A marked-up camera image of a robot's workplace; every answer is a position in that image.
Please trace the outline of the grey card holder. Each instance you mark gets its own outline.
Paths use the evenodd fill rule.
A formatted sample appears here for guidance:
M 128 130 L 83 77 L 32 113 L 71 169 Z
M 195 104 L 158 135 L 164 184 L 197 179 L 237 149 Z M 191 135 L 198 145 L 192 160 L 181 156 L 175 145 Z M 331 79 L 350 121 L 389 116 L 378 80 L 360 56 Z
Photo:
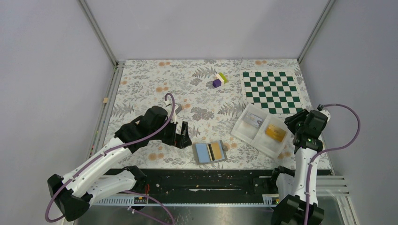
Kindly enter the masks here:
M 223 147 L 223 150 L 224 150 L 224 153 L 225 153 L 225 160 L 222 160 L 222 161 L 226 161 L 227 160 L 226 151 L 228 150 L 228 148 L 223 144 L 223 142 L 221 140 L 219 140 L 217 142 L 221 142 L 221 144 L 222 144 L 222 147 Z M 214 164 L 214 163 L 222 162 L 222 161 L 218 161 L 218 162 L 216 162 L 216 161 L 211 162 L 210 161 L 209 163 L 199 163 L 198 162 L 197 152 L 196 152 L 196 149 L 195 149 L 195 145 L 196 145 L 196 143 L 192 145 L 192 150 L 193 150 L 193 155 L 194 155 L 194 159 L 195 159 L 196 164 L 204 165 L 204 164 Z

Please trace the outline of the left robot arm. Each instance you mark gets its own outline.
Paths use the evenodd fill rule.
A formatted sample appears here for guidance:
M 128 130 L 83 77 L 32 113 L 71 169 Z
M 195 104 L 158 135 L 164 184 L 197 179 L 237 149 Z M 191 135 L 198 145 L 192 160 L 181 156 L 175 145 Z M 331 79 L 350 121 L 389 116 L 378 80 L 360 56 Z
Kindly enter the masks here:
M 191 146 L 186 121 L 182 123 L 181 132 L 176 132 L 176 118 L 181 110 L 180 104 L 173 103 L 167 103 L 164 108 L 152 106 L 144 115 L 122 125 L 99 152 L 78 168 L 63 176 L 52 175 L 47 180 L 51 200 L 45 212 L 46 221 L 58 221 L 49 217 L 53 203 L 62 213 L 60 218 L 74 221 L 95 202 L 114 194 L 130 190 L 147 193 L 150 189 L 147 176 L 137 166 L 127 166 L 103 181 L 98 179 L 117 161 L 147 146 L 150 141 L 159 140 L 179 149 Z

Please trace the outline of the aluminium frame post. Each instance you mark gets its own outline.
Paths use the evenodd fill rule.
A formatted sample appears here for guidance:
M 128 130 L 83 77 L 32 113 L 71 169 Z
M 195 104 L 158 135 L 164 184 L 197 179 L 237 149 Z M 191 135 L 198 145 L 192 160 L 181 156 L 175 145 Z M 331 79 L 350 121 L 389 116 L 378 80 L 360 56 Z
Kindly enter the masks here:
M 103 32 L 102 32 L 97 20 L 95 19 L 95 16 L 92 13 L 92 11 L 90 9 L 90 6 L 88 5 L 87 1 L 86 0 L 77 0 L 77 2 L 79 3 L 80 7 L 82 8 L 83 14 L 87 18 L 88 23 L 92 27 L 95 36 L 97 37 L 101 47 L 103 48 L 106 56 L 110 60 L 112 66 L 113 67 L 117 67 L 118 66 L 118 59 L 115 57 L 115 55 L 114 55 L 109 43 L 106 40 L 106 37 L 104 36 L 104 34 L 103 34 Z
M 321 15 L 319 16 L 314 28 L 312 29 L 307 41 L 304 44 L 304 47 L 302 48 L 302 50 L 301 50 L 301 52 L 300 52 L 300 54 L 299 54 L 299 56 L 297 58 L 298 64 L 301 64 L 302 61 L 304 60 L 305 56 L 307 55 L 307 52 L 311 48 L 312 43 L 316 39 L 317 34 L 321 30 L 324 22 L 326 21 L 328 15 L 332 11 L 332 8 L 333 8 L 335 3 L 336 3 L 336 0 L 328 0 L 327 1 L 324 9 L 322 10 Z

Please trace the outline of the silver card in bin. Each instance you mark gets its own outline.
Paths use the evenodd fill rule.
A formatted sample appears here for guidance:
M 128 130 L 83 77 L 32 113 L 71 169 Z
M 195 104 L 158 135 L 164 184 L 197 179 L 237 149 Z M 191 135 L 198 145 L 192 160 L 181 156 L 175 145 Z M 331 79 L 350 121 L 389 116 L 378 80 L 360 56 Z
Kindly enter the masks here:
M 250 112 L 247 112 L 243 116 L 243 121 L 255 128 L 259 128 L 263 123 L 263 119 L 261 117 L 258 117 Z

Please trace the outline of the green block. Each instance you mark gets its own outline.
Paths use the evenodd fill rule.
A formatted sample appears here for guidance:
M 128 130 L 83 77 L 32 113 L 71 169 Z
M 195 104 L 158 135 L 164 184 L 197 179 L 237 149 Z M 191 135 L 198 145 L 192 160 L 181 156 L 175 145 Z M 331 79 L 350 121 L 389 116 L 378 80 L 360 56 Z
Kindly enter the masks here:
M 220 78 L 223 80 L 224 83 L 228 82 L 228 79 L 226 78 L 226 76 L 223 73 L 218 73 L 218 75 L 220 76 Z

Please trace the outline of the green white chessboard mat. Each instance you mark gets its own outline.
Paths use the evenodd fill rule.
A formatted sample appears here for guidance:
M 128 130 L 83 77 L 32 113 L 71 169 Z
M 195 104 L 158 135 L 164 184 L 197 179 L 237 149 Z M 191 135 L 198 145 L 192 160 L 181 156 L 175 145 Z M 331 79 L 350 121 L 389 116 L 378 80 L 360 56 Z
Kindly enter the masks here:
M 293 115 L 305 108 L 293 70 L 241 70 L 243 102 L 271 114 Z

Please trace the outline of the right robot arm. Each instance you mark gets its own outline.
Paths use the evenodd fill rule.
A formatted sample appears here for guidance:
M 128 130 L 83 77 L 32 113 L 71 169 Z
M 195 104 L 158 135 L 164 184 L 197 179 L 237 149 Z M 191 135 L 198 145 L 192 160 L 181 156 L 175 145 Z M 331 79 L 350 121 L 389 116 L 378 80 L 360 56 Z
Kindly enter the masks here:
M 274 207 L 273 225 L 319 225 L 324 210 L 318 205 L 316 195 L 317 153 L 323 150 L 319 140 L 326 127 L 328 116 L 317 110 L 302 110 L 284 121 L 294 135 L 296 169 L 283 166 L 273 170 L 270 189 L 279 194 L 280 202 Z

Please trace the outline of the left aluminium frame post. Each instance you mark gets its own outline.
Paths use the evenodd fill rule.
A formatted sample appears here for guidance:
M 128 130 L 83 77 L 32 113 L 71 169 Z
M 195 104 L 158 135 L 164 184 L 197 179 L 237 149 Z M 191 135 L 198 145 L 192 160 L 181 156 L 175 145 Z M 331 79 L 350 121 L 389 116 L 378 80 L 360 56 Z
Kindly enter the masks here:
M 95 16 L 92 13 L 92 11 L 90 9 L 90 6 L 88 5 L 87 1 L 86 0 L 77 0 L 77 2 L 79 3 L 80 7 L 82 8 L 83 14 L 87 18 L 88 23 L 92 27 L 95 36 L 97 37 L 101 47 L 103 48 L 106 56 L 110 60 L 112 66 L 113 67 L 117 67 L 118 66 L 118 59 L 115 57 L 115 55 L 114 55 L 109 43 L 106 40 L 106 37 L 104 36 L 104 34 L 103 34 L 103 32 L 102 32 L 97 20 L 95 19 Z

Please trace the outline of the orange card in bin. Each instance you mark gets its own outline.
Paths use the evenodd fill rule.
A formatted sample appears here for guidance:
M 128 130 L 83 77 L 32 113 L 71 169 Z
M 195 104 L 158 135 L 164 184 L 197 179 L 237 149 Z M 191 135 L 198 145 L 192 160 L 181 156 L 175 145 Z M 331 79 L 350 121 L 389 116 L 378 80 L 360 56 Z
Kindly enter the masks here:
M 281 143 L 284 140 L 287 132 L 275 124 L 270 123 L 265 130 L 265 134 Z

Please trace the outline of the right aluminium frame post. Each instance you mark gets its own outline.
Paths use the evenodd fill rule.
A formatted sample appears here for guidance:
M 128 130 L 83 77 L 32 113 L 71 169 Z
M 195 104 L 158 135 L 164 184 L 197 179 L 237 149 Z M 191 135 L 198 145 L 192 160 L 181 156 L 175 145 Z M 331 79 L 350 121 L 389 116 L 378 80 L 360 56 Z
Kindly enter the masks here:
M 326 21 L 328 15 L 332 11 L 332 8 L 333 8 L 335 3 L 336 3 L 336 0 L 328 0 L 327 1 L 324 9 L 322 10 L 321 15 L 319 16 L 314 28 L 312 29 L 307 41 L 304 44 L 304 47 L 302 48 L 302 50 L 301 50 L 301 52 L 300 52 L 300 54 L 299 54 L 299 56 L 297 58 L 298 64 L 301 64 L 302 61 L 304 60 L 305 56 L 307 55 L 307 52 L 311 48 L 312 43 L 316 39 L 317 34 L 321 30 L 324 22 Z

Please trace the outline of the purple block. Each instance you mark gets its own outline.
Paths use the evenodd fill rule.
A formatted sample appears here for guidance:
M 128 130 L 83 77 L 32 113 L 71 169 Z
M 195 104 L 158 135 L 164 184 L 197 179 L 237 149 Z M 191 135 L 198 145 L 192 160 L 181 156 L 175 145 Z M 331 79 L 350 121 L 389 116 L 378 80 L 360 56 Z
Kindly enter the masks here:
M 212 82 L 212 86 L 213 86 L 214 88 L 218 88 L 218 87 L 222 86 L 222 81 L 221 81 L 220 79 L 215 79 L 215 80 L 213 80 L 213 82 Z

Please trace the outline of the floral table mat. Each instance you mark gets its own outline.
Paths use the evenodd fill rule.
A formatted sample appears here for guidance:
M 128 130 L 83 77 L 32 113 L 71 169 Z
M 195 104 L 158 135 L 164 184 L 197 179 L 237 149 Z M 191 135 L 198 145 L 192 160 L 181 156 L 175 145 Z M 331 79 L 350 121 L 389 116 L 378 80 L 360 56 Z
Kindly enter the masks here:
M 191 147 L 178 149 L 151 141 L 116 164 L 163 169 L 274 169 L 295 168 L 291 141 L 277 158 L 261 153 L 235 138 L 231 131 L 244 110 L 241 70 L 293 70 L 297 76 L 305 108 L 311 109 L 303 76 L 296 59 L 282 60 L 128 60 L 125 62 L 104 141 L 108 142 L 121 125 L 143 115 L 148 108 L 164 106 L 164 96 L 173 94 L 183 109 L 179 123 L 188 122 L 193 143 L 221 140 L 228 148 L 227 160 L 198 165 Z M 228 82 L 214 88 L 215 74 L 223 73 Z

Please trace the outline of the translucent plastic bin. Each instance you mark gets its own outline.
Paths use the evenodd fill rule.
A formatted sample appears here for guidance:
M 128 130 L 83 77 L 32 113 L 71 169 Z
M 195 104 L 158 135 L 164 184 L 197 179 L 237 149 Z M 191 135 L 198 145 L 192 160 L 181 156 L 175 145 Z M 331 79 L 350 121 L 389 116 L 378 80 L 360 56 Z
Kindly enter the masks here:
M 259 128 L 255 128 L 243 121 L 243 116 L 247 112 L 263 119 L 263 123 Z M 275 124 L 287 132 L 282 142 L 278 142 L 265 134 L 265 130 L 270 123 Z M 272 158 L 277 158 L 282 151 L 289 146 L 289 142 L 292 141 L 293 138 L 292 133 L 280 118 L 253 104 L 248 104 L 243 110 L 231 131 L 231 135 Z

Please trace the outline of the white pink block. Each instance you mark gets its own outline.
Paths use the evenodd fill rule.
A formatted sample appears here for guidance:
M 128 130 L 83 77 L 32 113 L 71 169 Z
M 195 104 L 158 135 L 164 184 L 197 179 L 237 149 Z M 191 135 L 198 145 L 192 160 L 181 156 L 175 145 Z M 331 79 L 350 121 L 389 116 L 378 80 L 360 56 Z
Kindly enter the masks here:
M 220 76 L 218 74 L 215 74 L 215 75 L 216 75 L 217 79 L 220 81 L 220 85 L 223 86 L 224 85 L 223 80 L 220 78 Z

